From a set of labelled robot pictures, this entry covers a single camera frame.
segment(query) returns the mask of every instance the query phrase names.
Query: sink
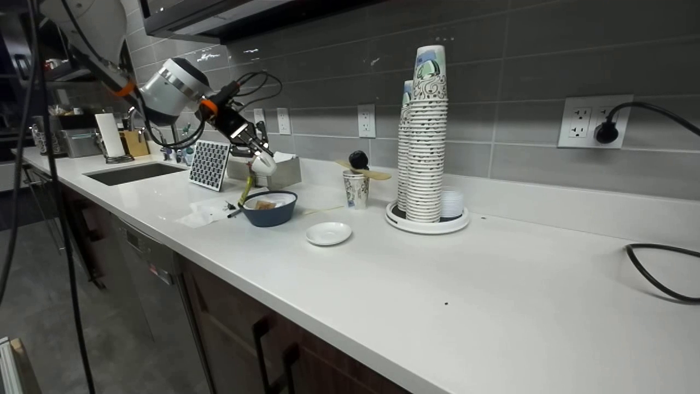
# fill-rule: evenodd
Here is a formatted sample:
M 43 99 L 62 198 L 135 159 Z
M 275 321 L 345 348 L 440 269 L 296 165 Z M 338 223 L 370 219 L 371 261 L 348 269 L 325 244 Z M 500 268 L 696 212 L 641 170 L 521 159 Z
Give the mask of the sink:
M 113 186 L 113 185 L 126 185 L 126 181 L 137 181 L 137 179 L 146 179 L 146 178 L 178 174 L 178 170 L 183 170 L 183 168 L 152 162 L 152 165 L 144 165 L 144 167 L 126 167 L 126 168 L 84 174 L 84 175 L 95 181 L 103 181 L 107 186 Z

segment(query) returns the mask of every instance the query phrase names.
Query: dark wooden cabinet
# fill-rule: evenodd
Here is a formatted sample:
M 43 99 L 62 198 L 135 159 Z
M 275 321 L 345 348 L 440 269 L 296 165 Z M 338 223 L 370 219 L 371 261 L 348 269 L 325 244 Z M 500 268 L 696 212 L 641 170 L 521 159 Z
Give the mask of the dark wooden cabinet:
M 404 394 L 197 266 L 183 272 L 218 394 Z

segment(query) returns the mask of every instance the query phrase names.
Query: upper cabinet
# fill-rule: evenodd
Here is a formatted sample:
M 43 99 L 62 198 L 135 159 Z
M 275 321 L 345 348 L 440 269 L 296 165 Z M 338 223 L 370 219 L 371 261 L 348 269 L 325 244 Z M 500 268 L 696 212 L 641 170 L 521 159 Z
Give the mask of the upper cabinet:
M 139 0 L 148 35 L 231 41 L 380 0 Z

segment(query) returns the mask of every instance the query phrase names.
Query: cabinet handle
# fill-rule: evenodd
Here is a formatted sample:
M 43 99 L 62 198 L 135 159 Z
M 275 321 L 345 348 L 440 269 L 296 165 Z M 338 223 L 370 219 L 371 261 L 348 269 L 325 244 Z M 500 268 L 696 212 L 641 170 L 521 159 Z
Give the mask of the cabinet handle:
M 286 352 L 282 355 L 284 382 L 286 382 L 286 387 L 288 387 L 286 394 L 294 394 L 291 367 L 292 367 L 292 363 L 294 363 L 299 356 L 302 356 L 299 347 L 291 347 L 291 348 L 286 348 Z
M 261 379 L 261 390 L 264 394 L 273 394 L 270 386 L 268 386 L 268 376 L 266 376 L 266 367 L 264 367 L 264 352 L 261 352 L 261 337 L 268 332 L 268 321 L 266 320 L 257 320 L 254 325 L 254 339 L 255 339 L 255 352 L 257 352 L 257 367 L 259 367 L 259 379 Z

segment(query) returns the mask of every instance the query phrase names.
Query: floor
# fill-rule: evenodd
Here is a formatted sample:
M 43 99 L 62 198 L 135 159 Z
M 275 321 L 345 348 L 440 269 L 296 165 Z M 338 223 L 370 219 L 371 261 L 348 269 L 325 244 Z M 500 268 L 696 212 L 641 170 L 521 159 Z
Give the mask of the floor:
M 0 337 L 23 341 L 43 394 L 84 394 L 68 266 L 55 238 L 59 238 L 55 221 L 25 221 L 20 227 L 8 289 L 0 305 Z M 0 229 L 1 257 L 6 240 L 8 229 Z M 159 367 L 183 362 L 156 356 L 152 341 L 132 336 L 108 294 L 92 287 L 82 269 L 78 269 L 78 295 L 97 394 L 183 391 L 176 376 L 164 376 L 162 370 L 171 367 Z

